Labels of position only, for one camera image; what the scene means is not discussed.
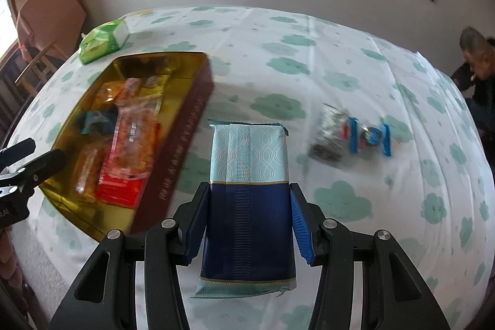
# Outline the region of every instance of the metal bolt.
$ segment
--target metal bolt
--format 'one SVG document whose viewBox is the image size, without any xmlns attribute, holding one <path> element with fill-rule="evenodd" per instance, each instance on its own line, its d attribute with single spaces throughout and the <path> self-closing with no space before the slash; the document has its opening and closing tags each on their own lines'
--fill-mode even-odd
<svg viewBox="0 0 495 330">
<path fill-rule="evenodd" d="M 332 219 L 325 220 L 325 221 L 323 221 L 323 226 L 325 228 L 328 228 L 328 229 L 336 228 L 337 227 L 337 221 L 332 220 Z"/>
<path fill-rule="evenodd" d="M 384 229 L 381 229 L 378 231 L 378 238 L 381 240 L 387 241 L 390 239 L 390 233 L 385 231 Z"/>
<path fill-rule="evenodd" d="M 163 228 L 174 228 L 175 227 L 175 220 L 172 218 L 167 218 L 161 222 L 161 226 Z"/>
<path fill-rule="evenodd" d="M 118 229 L 113 229 L 106 236 L 108 236 L 108 239 L 117 239 L 120 236 L 120 231 Z"/>
</svg>

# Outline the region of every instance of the wooden stool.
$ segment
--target wooden stool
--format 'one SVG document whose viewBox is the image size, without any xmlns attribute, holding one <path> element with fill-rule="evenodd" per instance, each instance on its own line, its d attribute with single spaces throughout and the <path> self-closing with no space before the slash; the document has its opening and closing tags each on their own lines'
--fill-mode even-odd
<svg viewBox="0 0 495 330">
<path fill-rule="evenodd" d="M 29 62 L 29 65 L 22 71 L 21 75 L 15 81 L 16 86 L 22 85 L 33 97 L 38 94 L 38 91 L 34 88 L 33 85 L 31 85 L 31 83 L 27 81 L 26 75 L 29 71 L 33 71 L 33 73 L 38 76 L 41 82 L 43 84 L 46 84 L 46 76 L 48 75 L 48 73 L 55 73 L 57 71 L 54 64 L 51 63 L 50 60 L 45 56 L 47 51 L 51 48 L 56 50 L 56 52 L 62 56 L 64 61 L 68 59 L 67 55 L 64 54 L 64 52 L 58 47 L 57 44 L 55 44 L 55 40 L 51 40 L 49 44 L 46 45 L 46 47 L 44 47 L 31 62 Z M 42 71 L 37 66 L 39 62 L 43 62 L 43 64 L 45 64 L 45 68 Z"/>
</svg>

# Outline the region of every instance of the table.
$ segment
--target table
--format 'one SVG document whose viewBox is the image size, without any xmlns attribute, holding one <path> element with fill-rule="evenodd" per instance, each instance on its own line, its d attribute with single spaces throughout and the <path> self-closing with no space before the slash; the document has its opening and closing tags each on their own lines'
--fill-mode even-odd
<svg viewBox="0 0 495 330">
<path fill-rule="evenodd" d="M 420 54 L 332 22 L 273 10 L 198 6 L 126 15 L 122 50 L 82 66 L 74 54 L 40 91 L 11 144 L 33 137 L 33 158 L 50 150 L 80 97 L 120 55 L 201 51 L 215 90 L 181 172 L 169 216 L 209 180 L 207 119 L 282 122 L 289 130 L 290 181 L 350 230 L 389 230 L 434 291 L 453 329 L 481 305 L 495 251 L 493 177 L 474 122 L 451 80 Z M 330 167 L 308 159 L 322 103 L 392 129 L 393 156 L 373 150 Z M 29 201 L 29 227 L 68 283 L 96 242 L 61 216 L 41 191 Z M 192 299 L 200 255 L 179 268 L 192 329 L 306 329 L 320 275 L 296 249 L 298 286 L 245 299 Z M 138 278 L 142 266 L 138 267 Z M 39 276 L 40 281 L 49 279 Z M 352 328 L 359 328 L 361 274 L 355 273 Z M 145 328 L 143 285 L 138 324 Z"/>
</svg>

